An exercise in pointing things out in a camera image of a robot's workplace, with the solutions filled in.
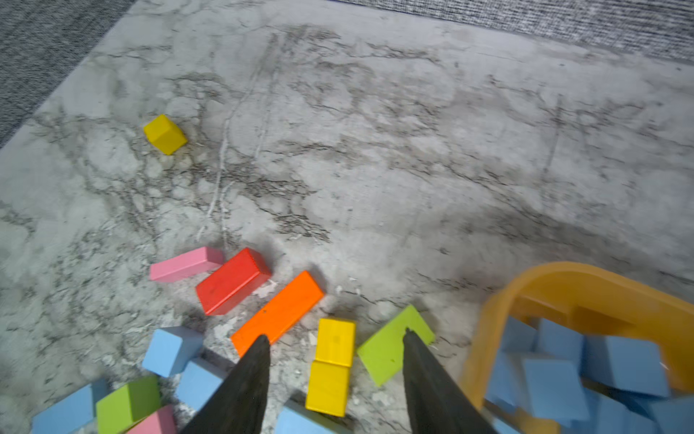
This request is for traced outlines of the yellow plastic tray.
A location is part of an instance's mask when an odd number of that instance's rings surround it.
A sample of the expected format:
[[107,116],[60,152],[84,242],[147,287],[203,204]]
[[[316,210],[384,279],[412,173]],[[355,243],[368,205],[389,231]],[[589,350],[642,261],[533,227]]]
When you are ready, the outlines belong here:
[[654,409],[674,433],[693,431],[692,304],[597,267],[555,262],[525,271],[483,305],[460,387],[484,421],[516,433],[558,433],[560,425],[520,409],[507,413],[486,399],[509,318],[530,323],[547,318],[588,335],[652,341],[675,393]]

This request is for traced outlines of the red block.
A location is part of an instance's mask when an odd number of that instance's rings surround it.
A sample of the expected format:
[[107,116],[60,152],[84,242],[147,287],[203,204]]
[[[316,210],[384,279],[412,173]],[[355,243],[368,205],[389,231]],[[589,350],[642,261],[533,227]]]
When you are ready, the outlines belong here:
[[222,316],[264,285],[271,271],[263,256],[245,248],[196,287],[207,316]]

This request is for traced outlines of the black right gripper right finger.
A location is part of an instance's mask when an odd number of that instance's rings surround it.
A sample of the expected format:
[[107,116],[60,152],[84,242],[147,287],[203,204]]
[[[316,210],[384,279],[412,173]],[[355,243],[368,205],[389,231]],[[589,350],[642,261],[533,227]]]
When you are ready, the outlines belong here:
[[407,330],[403,345],[404,386],[414,433],[494,433],[419,335]]

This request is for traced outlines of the light blue long block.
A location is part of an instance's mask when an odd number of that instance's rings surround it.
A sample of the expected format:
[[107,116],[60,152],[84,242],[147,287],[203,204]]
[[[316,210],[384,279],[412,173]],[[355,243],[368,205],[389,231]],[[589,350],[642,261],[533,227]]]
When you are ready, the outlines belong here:
[[276,434],[350,434],[345,426],[307,410],[296,401],[287,401],[278,416]]
[[508,364],[517,407],[539,419],[589,419],[586,393],[574,363],[547,354],[511,353]]
[[97,402],[108,395],[108,383],[99,379],[82,387],[33,417],[32,433],[74,433],[97,417]]

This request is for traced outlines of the light blue cube block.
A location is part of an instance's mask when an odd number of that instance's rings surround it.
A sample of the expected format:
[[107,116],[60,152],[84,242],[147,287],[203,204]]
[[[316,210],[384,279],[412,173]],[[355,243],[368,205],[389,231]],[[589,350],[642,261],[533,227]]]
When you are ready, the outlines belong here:
[[657,433],[654,421],[599,392],[586,390],[590,419],[581,423],[581,433]]
[[515,392],[516,378],[511,362],[516,354],[517,352],[508,351],[497,353],[484,396],[486,401],[510,414],[514,414],[518,408]]
[[546,318],[536,321],[537,334],[533,350],[571,361],[581,371],[585,336]]
[[188,327],[159,328],[153,334],[142,366],[159,376],[180,374],[204,346],[204,335]]
[[194,358],[184,368],[175,396],[192,409],[202,410],[226,376],[219,367],[200,357]]

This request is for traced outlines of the lime green cube block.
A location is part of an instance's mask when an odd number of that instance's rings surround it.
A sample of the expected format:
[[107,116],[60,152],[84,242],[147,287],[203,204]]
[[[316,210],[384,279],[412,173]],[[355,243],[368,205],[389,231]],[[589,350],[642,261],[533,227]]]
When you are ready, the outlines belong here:
[[156,376],[126,383],[97,402],[98,434],[125,433],[161,406]]

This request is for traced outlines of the pink block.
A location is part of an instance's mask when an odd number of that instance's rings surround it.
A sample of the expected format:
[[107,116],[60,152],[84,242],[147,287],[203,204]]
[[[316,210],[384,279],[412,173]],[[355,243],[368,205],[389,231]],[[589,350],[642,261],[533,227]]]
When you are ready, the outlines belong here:
[[177,434],[173,407],[162,407],[129,430],[128,434]]
[[173,283],[197,274],[214,271],[224,264],[224,253],[210,247],[202,247],[150,266],[150,280]]

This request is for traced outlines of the yellow cube block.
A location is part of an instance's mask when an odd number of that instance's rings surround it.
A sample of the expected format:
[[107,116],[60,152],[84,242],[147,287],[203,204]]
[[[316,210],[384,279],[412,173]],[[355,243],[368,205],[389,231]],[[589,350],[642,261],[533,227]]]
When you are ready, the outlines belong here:
[[164,114],[149,122],[143,130],[147,140],[167,156],[173,155],[188,142],[179,126]]

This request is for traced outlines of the orange long block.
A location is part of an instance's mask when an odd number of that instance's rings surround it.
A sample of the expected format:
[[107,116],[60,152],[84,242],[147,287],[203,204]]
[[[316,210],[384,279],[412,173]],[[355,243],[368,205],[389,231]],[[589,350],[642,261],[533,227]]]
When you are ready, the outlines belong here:
[[301,272],[232,335],[231,342],[239,357],[244,356],[261,335],[265,335],[271,344],[276,343],[324,296],[311,274]]

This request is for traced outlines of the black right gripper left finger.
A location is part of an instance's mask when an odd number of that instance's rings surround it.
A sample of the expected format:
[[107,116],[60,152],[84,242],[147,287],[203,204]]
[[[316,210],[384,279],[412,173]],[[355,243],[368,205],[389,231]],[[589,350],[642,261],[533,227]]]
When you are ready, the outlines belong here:
[[270,343],[261,335],[181,433],[260,433],[267,408],[269,369]]

